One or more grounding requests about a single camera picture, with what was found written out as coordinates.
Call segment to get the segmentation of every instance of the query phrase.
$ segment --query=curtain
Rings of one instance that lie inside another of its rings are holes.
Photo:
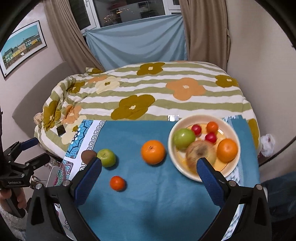
[[[61,57],[78,74],[86,67],[103,66],[92,55],[73,17],[68,0],[44,0],[45,14],[50,31]]]
[[[226,70],[230,49],[225,0],[181,0],[189,61],[205,61]]]
[[[105,70],[143,62],[187,60],[181,15],[157,16],[86,31]]]

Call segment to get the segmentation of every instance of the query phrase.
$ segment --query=window handle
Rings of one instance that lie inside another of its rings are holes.
[[[83,0],[83,1],[84,1],[84,5],[85,5],[86,7],[89,7],[89,5],[88,5],[89,0]]]

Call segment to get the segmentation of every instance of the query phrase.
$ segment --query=painting of colorful houses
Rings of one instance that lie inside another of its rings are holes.
[[[46,42],[39,21],[13,32],[1,50],[3,76],[8,76],[21,62],[44,47]]]

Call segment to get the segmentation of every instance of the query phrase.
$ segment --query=window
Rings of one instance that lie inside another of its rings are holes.
[[[179,0],[69,0],[82,34],[88,29],[181,13]]]

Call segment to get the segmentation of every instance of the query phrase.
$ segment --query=blue sheet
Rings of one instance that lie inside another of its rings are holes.
[[[181,15],[158,16],[86,31],[105,70],[128,64],[187,60]]]
[[[226,120],[239,136],[241,159],[236,181],[253,187],[259,183],[257,154],[247,122],[241,117]],[[141,158],[148,140],[161,141],[167,149],[168,135],[175,123],[166,121],[106,121],[94,150],[111,149],[118,156],[116,168],[103,168],[80,212],[104,241],[196,241],[218,213],[204,185],[182,175],[167,155],[159,166]],[[127,189],[109,187],[119,175]],[[235,228],[229,228],[227,236]]]

